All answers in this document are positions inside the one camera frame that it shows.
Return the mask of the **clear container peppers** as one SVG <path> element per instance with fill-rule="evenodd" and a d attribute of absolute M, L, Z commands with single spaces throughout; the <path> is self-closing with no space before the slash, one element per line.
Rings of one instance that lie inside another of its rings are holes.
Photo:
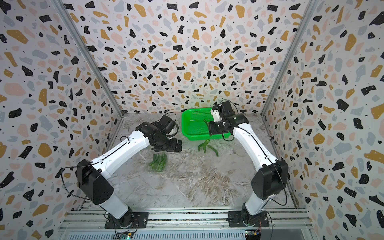
<path fill-rule="evenodd" d="M 194 155 L 196 153 L 209 154 L 212 153 L 215 157 L 222 157 L 223 154 L 221 152 L 223 150 L 219 150 L 219 147 L 225 148 L 226 144 L 229 144 L 235 140 L 234 137 L 230 137 L 229 139 L 205 139 L 198 141 L 186 140 L 182 147 L 182 153 L 186 156 Z"/>
<path fill-rule="evenodd" d="M 167 159 L 166 153 L 153 154 L 153 161 L 149 163 L 150 170 L 156 173 L 163 172 L 167 165 Z"/>

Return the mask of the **green peppers bunch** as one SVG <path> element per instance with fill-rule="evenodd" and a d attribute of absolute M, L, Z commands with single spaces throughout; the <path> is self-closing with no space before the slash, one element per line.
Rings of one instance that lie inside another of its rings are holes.
<path fill-rule="evenodd" d="M 206 153 L 207 149 L 212 150 L 216 154 L 216 157 L 219 157 L 219 152 L 213 146 L 210 145 L 210 140 L 205 140 L 198 146 L 198 151 L 203 150 L 204 153 Z"/>

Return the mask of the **green plastic mesh basket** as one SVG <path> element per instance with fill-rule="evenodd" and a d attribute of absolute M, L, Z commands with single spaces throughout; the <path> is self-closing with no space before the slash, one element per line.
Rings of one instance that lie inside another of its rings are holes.
<path fill-rule="evenodd" d="M 191 141 L 229 138 L 231 133 L 210 135 L 209 122 L 214 121 L 211 108 L 189 109 L 182 113 L 181 126 L 183 135 Z"/>

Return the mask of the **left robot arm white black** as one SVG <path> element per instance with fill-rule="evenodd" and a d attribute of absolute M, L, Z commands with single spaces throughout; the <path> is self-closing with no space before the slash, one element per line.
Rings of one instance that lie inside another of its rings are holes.
<path fill-rule="evenodd" d="M 108 212 L 121 225 L 130 224 L 132 210 L 116 194 L 108 179 L 129 159 L 151 146 L 156 152 L 182 150 L 182 140 L 175 138 L 179 131 L 176 119 L 163 115 L 155 122 L 143 122 L 118 145 L 92 161 L 82 160 L 77 164 L 76 174 L 79 189 L 85 199 Z"/>

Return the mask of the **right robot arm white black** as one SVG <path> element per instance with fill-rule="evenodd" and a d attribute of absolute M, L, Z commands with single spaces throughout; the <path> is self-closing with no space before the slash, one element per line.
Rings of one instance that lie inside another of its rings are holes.
<path fill-rule="evenodd" d="M 214 103 L 211 115 L 213 120 L 208 123 L 210 135 L 230 133 L 241 143 L 254 164 L 253 193 L 244 206 L 247 217 L 256 216 L 268 201 L 274 201 L 277 194 L 286 191 L 288 164 L 279 161 L 263 145 L 246 116 L 233 110 L 231 101 Z"/>

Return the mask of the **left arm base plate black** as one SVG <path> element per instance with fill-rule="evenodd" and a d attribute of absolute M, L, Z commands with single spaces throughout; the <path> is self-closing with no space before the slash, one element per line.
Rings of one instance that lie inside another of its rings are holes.
<path fill-rule="evenodd" d="M 108 214 L 105 229 L 127 231 L 131 229 L 145 229 L 149 219 L 148 212 L 127 212 L 122 218 L 116 219 Z"/>

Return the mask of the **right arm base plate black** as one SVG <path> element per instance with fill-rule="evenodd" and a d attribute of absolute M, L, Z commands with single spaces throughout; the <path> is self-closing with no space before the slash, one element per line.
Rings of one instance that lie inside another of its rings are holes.
<path fill-rule="evenodd" d="M 269 217 L 266 211 L 251 216 L 247 210 L 229 211 L 228 220 L 230 228 L 259 228 L 269 227 Z"/>

